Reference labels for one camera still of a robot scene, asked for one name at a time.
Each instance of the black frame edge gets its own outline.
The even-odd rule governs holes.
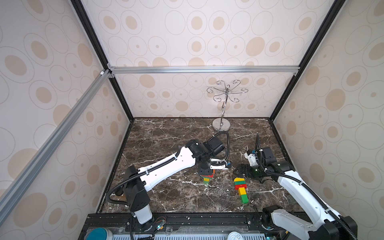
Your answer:
[[[280,135],[279,135],[279,133],[275,127],[275,124],[273,123],[273,121],[271,119],[268,119],[268,123],[272,129],[274,136],[276,137],[277,143],[279,144],[281,151],[283,152],[283,156],[284,156],[285,160],[287,160],[293,166],[292,160],[288,155],[287,149],[285,148],[283,141],[280,138]]]
[[[101,62],[101,65],[103,66],[104,69],[108,69],[109,72],[111,73],[111,70],[108,67],[108,59],[105,56],[103,48],[99,42],[99,39],[97,38],[96,32],[92,27],[91,21],[88,18],[88,15],[85,11],[85,8],[84,8],[83,4],[81,3],[81,0],[71,0],[71,3],[73,5],[73,8],[76,11],[77,16],[80,19],[81,24],[84,27],[84,30],[85,30],[92,46],[93,46],[93,49],[95,50],[95,52],[96,52],[96,54],[97,54],[97,56]],[[133,121],[134,117],[132,115],[131,110],[128,107],[128,104],[124,98],[124,95],[121,91],[121,88],[120,88],[115,76],[114,75],[112,75],[112,76],[113,76],[113,78],[110,78],[109,81],[111,82],[112,87],[115,90],[115,93],[116,93],[117,97],[119,98],[119,101],[120,101],[125,113],[128,116],[128,119],[130,121]]]
[[[296,217],[299,217],[305,221],[310,221],[310,218],[305,212],[292,212]],[[283,228],[276,227],[272,230],[266,230],[263,228],[258,220],[254,222],[255,218],[260,218],[259,212],[174,212],[174,213],[153,213],[154,217],[164,216],[167,219],[171,219],[173,221],[168,222],[167,225],[175,226],[179,228],[181,226],[188,226],[189,219],[198,220],[201,218],[201,222],[198,224],[194,224],[200,227],[210,227],[211,224],[207,224],[207,220],[218,221],[218,219],[226,218],[225,223],[222,224],[213,224],[214,227],[222,227],[222,226],[237,226],[237,227],[247,227],[249,231],[255,232],[259,231],[259,233],[264,234],[274,234],[278,235],[279,231],[284,230]],[[127,223],[130,222],[131,214],[130,213],[114,213],[114,214],[88,214],[87,219],[81,229],[78,240],[83,240],[87,234],[87,230],[89,228],[97,228],[97,227],[124,227],[128,228]],[[134,220],[133,223],[133,231],[136,234],[145,234],[145,232],[137,232],[135,231],[138,223]]]
[[[283,95],[281,96],[279,102],[277,103],[275,109],[273,110],[270,119],[273,122],[275,118],[277,117],[277,114],[279,114],[280,110],[282,109],[285,101],[288,99],[289,95],[291,94],[293,88],[295,87],[297,81],[300,79],[302,73],[306,69],[307,65],[311,61],[312,56],[316,52],[317,48],[319,47],[321,41],[325,37],[326,33],[328,32],[330,26],[332,25],[334,19],[336,18],[337,14],[339,13],[341,7],[344,5],[344,2],[346,0],[335,0],[329,9],[327,15],[324,18],[323,23],[321,24],[319,30],[317,31],[315,37],[313,38],[307,52],[305,53],[303,59],[301,60],[299,66],[300,69],[297,72],[296,75],[294,75],[289,82],[287,88],[284,90]]]
[[[103,191],[103,194],[102,194],[102,198],[101,198],[101,201],[97,207],[97,211],[96,213],[99,214],[101,212],[101,210],[103,209],[103,205],[105,203],[105,196],[108,192],[108,190],[110,189],[111,185],[112,185],[112,182],[113,182],[113,179],[114,179],[114,176],[116,174],[116,170],[119,166],[119,163],[120,163],[120,159],[121,159],[121,155],[123,153],[123,150],[125,148],[125,145],[127,144],[127,141],[128,141],[128,137],[129,137],[129,134],[131,133],[131,129],[133,127],[133,123],[134,123],[135,119],[133,119],[132,121],[130,121],[129,123],[129,126],[128,126],[128,129],[127,129],[127,132],[124,136],[124,139],[123,141],[121,142],[121,146],[120,146],[120,149],[119,149],[119,152],[118,152],[118,155],[116,156],[116,159],[115,159],[115,162],[113,164],[113,167],[112,167],[112,171],[111,171],[111,174],[109,175],[108,177],[108,181],[107,181],[107,184],[104,188],[104,191]]]

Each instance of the metal jewelry stand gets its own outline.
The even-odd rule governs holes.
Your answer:
[[[230,88],[229,84],[226,84],[224,81],[219,80],[219,81],[216,82],[216,84],[217,85],[222,85],[223,84],[224,87],[225,87],[223,90],[217,89],[215,87],[207,88],[207,92],[208,93],[213,93],[214,92],[213,89],[218,90],[219,93],[222,92],[222,93],[217,94],[217,95],[215,95],[213,97],[215,102],[221,102],[221,98],[219,96],[225,94],[224,103],[223,103],[223,106],[221,107],[221,110],[223,111],[222,114],[221,114],[221,118],[216,118],[213,121],[213,123],[212,123],[212,126],[213,126],[213,128],[216,131],[228,131],[229,128],[231,127],[231,124],[229,123],[229,121],[224,118],[225,107],[227,106],[228,99],[231,100],[234,103],[238,103],[239,102],[239,99],[237,99],[237,98],[233,98],[233,100],[232,100],[229,97],[229,94],[240,94],[240,93],[247,93],[248,92],[248,89],[245,89],[245,88],[242,88],[241,92],[239,92],[239,93],[234,93],[233,92],[233,89],[235,89],[235,87],[237,87],[240,83],[241,83],[240,80],[233,80],[232,84],[235,84],[235,86],[233,88]]]

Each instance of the red lego block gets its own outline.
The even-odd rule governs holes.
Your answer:
[[[238,190],[240,187],[247,188],[247,185],[246,184],[235,185],[235,190]]]

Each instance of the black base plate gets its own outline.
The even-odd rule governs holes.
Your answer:
[[[305,212],[292,213],[293,215],[309,221]],[[180,227],[242,227],[248,228],[249,231],[259,231],[260,233],[278,233],[283,228],[276,227],[273,230],[266,230],[260,223],[259,213],[154,213],[154,219],[158,217],[165,217],[167,219],[166,225],[160,230],[164,232],[166,229],[172,228],[173,231],[178,230]],[[97,227],[124,227],[126,232],[129,232],[131,215],[130,214],[89,214],[81,230],[79,240],[83,240],[88,228]],[[146,234],[154,231],[143,232],[141,225],[133,219],[133,231],[136,234]]]

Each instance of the round metal base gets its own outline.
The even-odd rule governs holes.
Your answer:
[[[220,121],[221,121],[221,118],[216,118],[212,123],[212,127],[216,131],[228,131],[229,128],[231,127],[231,124],[229,123],[229,121],[223,118],[223,126],[221,126],[221,128],[220,128]]]

